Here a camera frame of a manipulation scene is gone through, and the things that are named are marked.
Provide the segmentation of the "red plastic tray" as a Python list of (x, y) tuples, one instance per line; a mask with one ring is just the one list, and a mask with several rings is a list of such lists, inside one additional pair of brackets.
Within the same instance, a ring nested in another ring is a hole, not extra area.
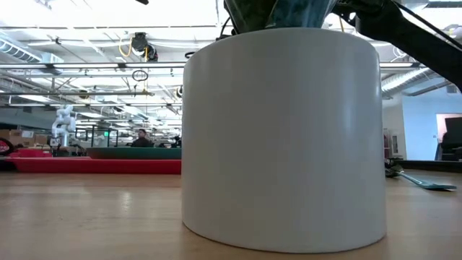
[(100, 160), (89, 157), (7, 158), (21, 173), (180, 175), (181, 160)]

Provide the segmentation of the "blue handled metal spoon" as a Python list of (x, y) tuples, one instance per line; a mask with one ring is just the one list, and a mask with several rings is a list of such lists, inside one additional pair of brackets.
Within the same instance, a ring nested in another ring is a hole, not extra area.
[(385, 176), (386, 178), (398, 178), (402, 177), (406, 180), (412, 182), (416, 186), (430, 190), (430, 191), (455, 191), (457, 189), (456, 186), (452, 185), (440, 185), (436, 183), (430, 183), (427, 181), (423, 181), (421, 179), (412, 177), (410, 175), (405, 174), (404, 169), (396, 162), (390, 159), (384, 159), (385, 163)]

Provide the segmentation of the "white cylindrical plant pot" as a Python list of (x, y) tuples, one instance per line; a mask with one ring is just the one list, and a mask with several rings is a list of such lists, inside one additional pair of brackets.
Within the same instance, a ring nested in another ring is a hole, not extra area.
[(285, 253), (386, 234), (379, 56), (316, 28), (212, 43), (183, 72), (182, 212), (205, 238)]

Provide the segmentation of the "person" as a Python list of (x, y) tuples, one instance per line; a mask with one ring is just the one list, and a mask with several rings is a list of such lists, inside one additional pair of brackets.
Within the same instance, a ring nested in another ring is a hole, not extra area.
[(144, 129), (138, 130), (138, 138), (131, 143), (131, 147), (153, 147), (154, 144), (151, 139), (147, 136)]

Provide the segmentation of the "teal striped artificial plant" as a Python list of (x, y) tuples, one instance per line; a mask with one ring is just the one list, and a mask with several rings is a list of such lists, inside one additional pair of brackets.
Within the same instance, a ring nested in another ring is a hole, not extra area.
[(225, 0), (235, 32), (318, 27), (338, 0)]

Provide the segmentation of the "red crate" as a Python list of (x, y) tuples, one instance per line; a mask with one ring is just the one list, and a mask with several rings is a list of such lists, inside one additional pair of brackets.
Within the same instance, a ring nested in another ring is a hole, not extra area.
[(42, 149), (18, 149), (9, 155), (10, 157), (52, 157), (52, 154), (48, 150)]

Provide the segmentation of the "black monitor screen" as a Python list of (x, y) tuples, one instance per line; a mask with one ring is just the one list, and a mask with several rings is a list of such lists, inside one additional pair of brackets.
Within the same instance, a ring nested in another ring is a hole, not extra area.
[(462, 117), (446, 118), (446, 133), (443, 139), (452, 143), (462, 143)]

